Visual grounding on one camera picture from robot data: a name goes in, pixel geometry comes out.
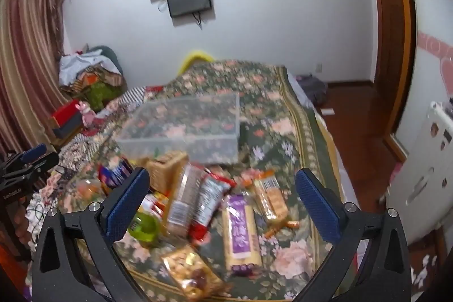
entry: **silver bolt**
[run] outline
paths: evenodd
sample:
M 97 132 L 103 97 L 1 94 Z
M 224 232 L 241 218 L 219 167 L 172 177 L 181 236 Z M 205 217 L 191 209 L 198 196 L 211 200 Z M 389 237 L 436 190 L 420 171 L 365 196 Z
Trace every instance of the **silver bolt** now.
M 352 202 L 347 202 L 346 204 L 344 204 L 344 208 L 346 209 L 346 211 L 348 211 L 350 213 L 354 213 L 357 211 L 356 204 L 354 204 Z
M 393 209 L 393 208 L 389 208 L 389 209 L 387 210 L 387 212 L 389 213 L 389 215 L 390 215 L 392 218 L 396 218 L 396 217 L 398 216 L 398 212 L 397 212 L 395 209 Z
M 90 205 L 88 205 L 88 210 L 95 212 L 98 211 L 100 207 L 101 204 L 99 202 L 92 202 Z
M 56 207 L 51 208 L 48 212 L 48 216 L 55 216 L 58 213 L 58 209 Z

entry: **human hand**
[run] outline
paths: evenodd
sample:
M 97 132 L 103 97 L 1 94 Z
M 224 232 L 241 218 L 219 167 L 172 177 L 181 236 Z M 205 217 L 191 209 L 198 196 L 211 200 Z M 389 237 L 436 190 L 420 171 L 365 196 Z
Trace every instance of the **human hand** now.
M 22 205 L 25 202 L 25 197 L 22 197 L 19 200 L 19 203 L 21 204 L 19 208 L 17 209 L 16 215 L 13 218 L 13 223 L 17 224 L 18 227 L 16 228 L 16 236 L 19 238 L 19 241 L 26 245 L 30 240 L 31 240 L 31 234 L 27 230 L 29 221 L 25 217 L 25 213 L 27 212 L 25 207 Z M 0 242 L 4 242 L 5 240 L 5 235 L 0 232 Z

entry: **brown box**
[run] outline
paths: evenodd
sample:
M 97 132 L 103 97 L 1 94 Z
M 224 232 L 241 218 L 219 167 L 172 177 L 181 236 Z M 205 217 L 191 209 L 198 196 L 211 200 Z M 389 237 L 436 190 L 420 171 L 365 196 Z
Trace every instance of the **brown box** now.
M 137 165 L 149 173 L 149 186 L 167 195 L 172 188 L 175 173 L 189 162 L 189 156 L 183 151 L 169 151 L 155 159 L 139 159 Z

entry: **transparent storage bin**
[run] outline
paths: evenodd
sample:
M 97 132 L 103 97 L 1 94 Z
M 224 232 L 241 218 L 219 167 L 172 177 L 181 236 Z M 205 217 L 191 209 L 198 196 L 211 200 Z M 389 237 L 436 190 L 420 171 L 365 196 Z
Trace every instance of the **transparent storage bin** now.
M 129 159 L 186 151 L 201 164 L 238 162 L 239 94 L 188 96 L 143 104 L 116 141 Z

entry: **blue gripper pad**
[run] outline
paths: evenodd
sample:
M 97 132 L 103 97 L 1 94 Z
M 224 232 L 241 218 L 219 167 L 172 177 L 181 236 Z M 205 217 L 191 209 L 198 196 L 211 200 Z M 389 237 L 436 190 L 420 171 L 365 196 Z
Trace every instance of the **blue gripper pad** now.
M 108 205 L 107 201 L 110 196 L 117 190 L 124 190 L 123 186 L 128 185 L 128 180 L 132 178 L 127 190 L 114 204 L 109 214 L 106 217 L 105 237 L 111 243 L 121 240 L 126 233 L 127 228 L 131 224 L 135 213 L 140 207 L 140 204 L 149 190 L 149 174 L 143 168 L 135 169 L 125 182 L 114 189 L 106 198 L 104 204 Z
M 20 161 L 24 164 L 28 164 L 38 160 L 47 152 L 47 147 L 43 143 L 39 144 L 37 147 L 34 147 L 25 153 L 22 154 Z
M 341 238 L 340 221 L 321 191 L 325 188 L 309 169 L 295 175 L 296 191 L 325 242 L 338 243 Z

